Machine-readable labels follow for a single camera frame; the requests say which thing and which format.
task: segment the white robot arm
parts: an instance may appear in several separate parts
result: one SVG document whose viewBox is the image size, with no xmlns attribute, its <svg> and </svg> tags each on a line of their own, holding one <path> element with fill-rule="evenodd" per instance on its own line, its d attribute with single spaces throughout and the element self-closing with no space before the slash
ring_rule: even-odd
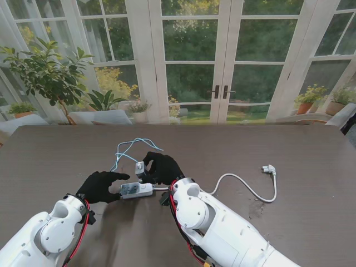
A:
<svg viewBox="0 0 356 267">
<path fill-rule="evenodd" d="M 222 267 L 298 266 L 191 178 L 177 181 L 172 194 L 181 230 Z"/>
<path fill-rule="evenodd" d="M 66 195 L 52 212 L 32 217 L 0 251 L 0 266 L 53 267 L 75 237 L 75 224 L 87 212 L 78 198 Z"/>
</svg>

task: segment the door handle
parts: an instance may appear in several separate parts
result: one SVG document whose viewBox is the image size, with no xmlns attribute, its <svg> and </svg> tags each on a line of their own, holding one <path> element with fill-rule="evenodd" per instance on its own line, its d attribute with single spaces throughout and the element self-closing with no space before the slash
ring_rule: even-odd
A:
<svg viewBox="0 0 356 267">
<path fill-rule="evenodd" d="M 229 88 L 229 86 L 228 85 L 225 85 L 224 86 L 224 94 L 223 94 L 223 99 L 226 99 L 227 98 L 227 96 L 228 96 L 228 93 L 236 93 L 235 91 L 228 91 L 228 88 Z"/>
<path fill-rule="evenodd" d="M 216 85 L 215 86 L 215 91 L 207 91 L 207 92 L 209 92 L 209 93 L 215 93 L 214 94 L 214 98 L 218 98 L 219 97 L 219 85 Z"/>
</svg>

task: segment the red cable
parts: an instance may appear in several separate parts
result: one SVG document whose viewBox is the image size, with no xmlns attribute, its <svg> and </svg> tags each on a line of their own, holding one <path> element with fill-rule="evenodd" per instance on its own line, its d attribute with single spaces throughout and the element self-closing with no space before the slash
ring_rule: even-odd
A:
<svg viewBox="0 0 356 267">
<path fill-rule="evenodd" d="M 170 191 L 172 191 L 172 188 L 173 188 L 173 186 L 174 186 L 174 184 L 177 182 L 177 180 L 175 180 L 175 181 L 173 181 L 172 182 L 172 184 L 171 184 L 171 186 L 170 186 Z M 174 211 L 174 213 L 176 214 L 176 205 L 174 204 L 174 200 L 173 200 L 173 195 L 171 194 L 170 195 L 170 199 L 171 199 L 171 203 L 172 203 L 172 206 L 173 206 L 173 211 Z M 191 248 L 191 245 L 187 242 L 187 245 L 188 245 L 188 248 L 189 248 L 189 251 L 190 251 L 190 253 L 193 255 L 193 257 L 194 257 L 194 259 L 196 259 L 200 264 L 204 264 L 204 262 L 203 261 L 201 261 L 200 259 L 198 259 L 196 256 L 195 256 L 195 254 L 193 253 L 193 250 L 192 250 L 192 248 Z"/>
<path fill-rule="evenodd" d="M 89 202 L 88 202 L 86 199 L 84 199 L 84 201 L 85 201 L 85 204 L 86 204 L 86 206 L 87 206 L 87 212 L 89 212 L 89 211 L 90 211 Z M 83 241 L 84 234 L 85 234 L 85 231 L 86 231 L 87 226 L 88 226 L 88 221 L 89 221 L 89 213 L 87 213 L 87 216 L 86 216 L 86 218 L 85 218 L 83 232 L 82 232 L 82 235 L 79 237 L 78 245 L 75 247 L 75 249 L 74 249 L 74 251 L 72 252 L 72 254 L 70 255 L 69 259 L 73 259 L 75 253 L 77 253 L 77 250 L 79 249 L 80 244 L 81 244 L 82 241 Z"/>
</svg>

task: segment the white power cord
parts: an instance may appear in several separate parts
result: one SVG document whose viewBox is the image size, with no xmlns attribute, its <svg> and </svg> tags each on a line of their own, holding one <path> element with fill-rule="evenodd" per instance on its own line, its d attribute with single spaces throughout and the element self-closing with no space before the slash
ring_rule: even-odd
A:
<svg viewBox="0 0 356 267">
<path fill-rule="evenodd" d="M 276 184 L 276 169 L 275 167 L 273 167 L 272 165 L 268 165 L 268 166 L 263 166 L 262 167 L 263 172 L 265 173 L 269 173 L 273 175 L 273 188 L 274 188 L 274 196 L 272 199 L 268 200 L 268 199 L 264 199 L 263 197 L 261 197 L 260 195 L 258 195 L 245 181 L 244 179 L 242 179 L 240 176 L 236 175 L 236 174 L 224 174 L 222 175 L 219 180 L 217 181 L 217 184 L 215 186 L 215 189 L 213 190 L 213 192 L 208 193 L 209 195 L 213 195 L 216 193 L 217 188 L 219 187 L 219 183 L 222 181 L 223 178 L 227 177 L 227 176 L 232 176 L 235 177 L 237 179 L 239 179 L 247 188 L 248 190 L 250 190 L 250 192 L 252 194 L 254 194 L 255 197 L 257 197 L 259 200 L 261 200 L 262 202 L 265 203 L 272 203 L 273 201 L 275 201 L 276 197 L 277 197 L 277 184 Z"/>
</svg>

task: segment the black glove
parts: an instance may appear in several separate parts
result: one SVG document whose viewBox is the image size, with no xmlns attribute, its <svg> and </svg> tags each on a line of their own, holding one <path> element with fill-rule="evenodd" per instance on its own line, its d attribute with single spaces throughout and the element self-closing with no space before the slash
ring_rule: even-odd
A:
<svg viewBox="0 0 356 267">
<path fill-rule="evenodd" d="M 147 166 L 151 160 L 153 162 L 149 175 L 142 178 L 142 183 L 170 185 L 174 180 L 184 178 L 178 163 L 172 157 L 161 153 L 148 152 L 144 158 L 145 165 Z"/>
<path fill-rule="evenodd" d="M 90 203 L 106 202 L 110 203 L 120 199 L 120 194 L 112 194 L 109 192 L 109 187 L 116 180 L 128 180 L 127 174 L 119 174 L 117 172 L 94 172 L 90 175 L 84 184 L 79 188 L 77 194 L 84 194 L 85 199 Z"/>
</svg>

